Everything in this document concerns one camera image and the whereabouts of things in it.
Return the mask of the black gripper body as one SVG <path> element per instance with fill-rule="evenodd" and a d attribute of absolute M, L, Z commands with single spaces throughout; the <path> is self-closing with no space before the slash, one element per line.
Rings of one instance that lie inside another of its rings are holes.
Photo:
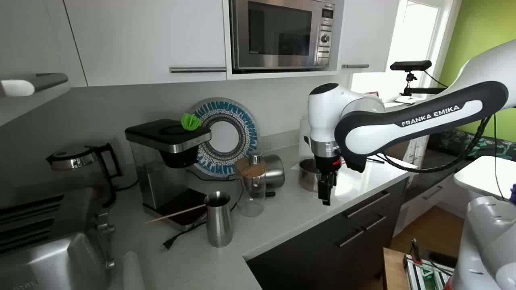
<path fill-rule="evenodd" d="M 341 159 L 338 156 L 330 156 L 330 157 L 316 156 L 314 160 L 320 173 L 319 180 L 325 181 L 327 185 L 335 185 L 337 172 L 341 165 Z"/>

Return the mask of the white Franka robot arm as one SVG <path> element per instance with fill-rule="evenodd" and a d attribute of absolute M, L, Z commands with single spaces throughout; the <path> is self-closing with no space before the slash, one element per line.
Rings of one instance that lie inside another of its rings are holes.
<path fill-rule="evenodd" d="M 398 109 L 327 81 L 308 94 L 311 151 L 320 172 L 317 197 L 328 205 L 345 162 L 362 172 L 366 157 L 393 143 L 478 120 L 477 136 L 501 109 L 516 106 L 516 41 L 496 44 L 464 62 L 440 93 Z"/>

